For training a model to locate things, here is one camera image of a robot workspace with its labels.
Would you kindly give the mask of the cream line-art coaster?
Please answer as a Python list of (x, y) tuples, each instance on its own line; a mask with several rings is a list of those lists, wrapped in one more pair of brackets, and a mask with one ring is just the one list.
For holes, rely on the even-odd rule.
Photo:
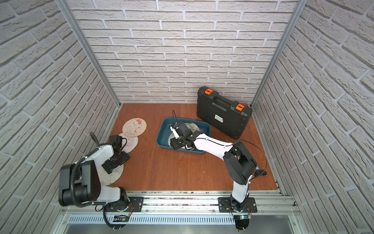
[(184, 123), (184, 122), (173, 123), (170, 126), (170, 130), (172, 131), (172, 133), (170, 134), (170, 136), (168, 138), (169, 147), (171, 147), (174, 150), (185, 149), (187, 151), (193, 151), (194, 148), (193, 148), (192, 144), (188, 143), (187, 145), (181, 145), (183, 143), (183, 141), (181, 141), (181, 143), (178, 141), (178, 139), (180, 138), (181, 135), (179, 134), (178, 137), (176, 137), (174, 132), (173, 132), (173, 130), (176, 133), (179, 132), (178, 130), (176, 130), (177, 127), (182, 127), (183, 130), (185, 130), (185, 127), (186, 127), (188, 129), (189, 136), (191, 136), (196, 131), (200, 132), (199, 127), (195, 123), (190, 123), (190, 122), (187, 122), (187, 123)]

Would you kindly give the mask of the teal plastic storage box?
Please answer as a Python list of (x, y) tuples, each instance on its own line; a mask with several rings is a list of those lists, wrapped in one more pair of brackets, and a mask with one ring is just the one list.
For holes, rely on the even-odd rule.
[(166, 118), (166, 119), (163, 120), (163, 122), (161, 124), (160, 130), (158, 132), (157, 139), (156, 139), (156, 144), (160, 148), (174, 151), (168, 145), (168, 138), (169, 138), (170, 134), (172, 133), (172, 131), (170, 130), (170, 126), (173, 123), (179, 123), (179, 122), (195, 123), (199, 127), (199, 129), (202, 133), (206, 134), (207, 136), (210, 136), (210, 134), (211, 134), (211, 126), (207, 122), (190, 120), (190, 119), (176, 119), (176, 118), (172, 118), (172, 117)]

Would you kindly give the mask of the butterfly pastel coaster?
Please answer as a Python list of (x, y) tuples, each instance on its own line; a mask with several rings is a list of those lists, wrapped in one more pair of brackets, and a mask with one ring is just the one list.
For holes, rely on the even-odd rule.
[(123, 173), (124, 165), (118, 166), (113, 169), (111, 174), (108, 174), (102, 166), (97, 168), (98, 177), (102, 186), (109, 186), (115, 183)]

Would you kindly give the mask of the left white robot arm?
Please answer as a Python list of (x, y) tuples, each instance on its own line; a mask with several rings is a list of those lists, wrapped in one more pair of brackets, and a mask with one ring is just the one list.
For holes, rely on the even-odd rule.
[(93, 132), (90, 136), (96, 144), (94, 150), (60, 169), (58, 201), (63, 207), (108, 205), (114, 210), (125, 210), (130, 205), (125, 189), (102, 185), (97, 172), (99, 168), (103, 168), (106, 173), (111, 174), (115, 168), (130, 159), (123, 151), (124, 138), (112, 135), (108, 143), (99, 143)]

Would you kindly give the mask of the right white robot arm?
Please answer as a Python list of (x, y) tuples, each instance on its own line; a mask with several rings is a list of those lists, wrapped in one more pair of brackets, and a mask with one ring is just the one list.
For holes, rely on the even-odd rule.
[(250, 180), (258, 166), (246, 146), (240, 141), (223, 142), (201, 131), (193, 132), (184, 122), (174, 123), (170, 129), (174, 134), (174, 138), (170, 140), (170, 145), (174, 150), (185, 148), (205, 151), (224, 161), (233, 180), (233, 190), (230, 196), (232, 206), (235, 206), (238, 211), (242, 210), (248, 198)]

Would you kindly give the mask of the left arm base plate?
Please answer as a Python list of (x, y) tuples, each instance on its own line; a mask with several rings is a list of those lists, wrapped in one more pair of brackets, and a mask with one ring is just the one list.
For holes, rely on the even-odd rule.
[(144, 197), (128, 197), (128, 201), (119, 200), (109, 203), (105, 206), (106, 212), (141, 212), (144, 203)]

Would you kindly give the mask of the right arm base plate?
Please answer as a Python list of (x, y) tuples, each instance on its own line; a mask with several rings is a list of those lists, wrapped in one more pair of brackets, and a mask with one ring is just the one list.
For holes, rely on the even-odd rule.
[(219, 197), (218, 207), (220, 213), (257, 213), (257, 204), (254, 198), (246, 197), (243, 202), (238, 202), (232, 196)]

